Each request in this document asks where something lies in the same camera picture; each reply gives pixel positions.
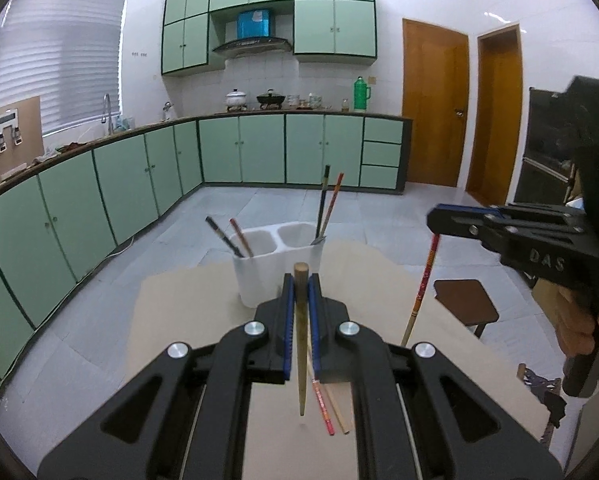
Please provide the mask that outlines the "person's right hand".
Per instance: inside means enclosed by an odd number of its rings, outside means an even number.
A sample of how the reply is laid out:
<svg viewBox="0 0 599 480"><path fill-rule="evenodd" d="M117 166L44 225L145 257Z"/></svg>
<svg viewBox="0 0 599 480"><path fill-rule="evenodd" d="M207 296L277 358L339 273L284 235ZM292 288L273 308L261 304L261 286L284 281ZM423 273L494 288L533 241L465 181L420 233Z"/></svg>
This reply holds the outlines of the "person's right hand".
<svg viewBox="0 0 599 480"><path fill-rule="evenodd" d="M599 326L596 320L578 302L575 292L559 286L557 288L557 342L565 356L587 356L595 350L593 332Z"/></svg>

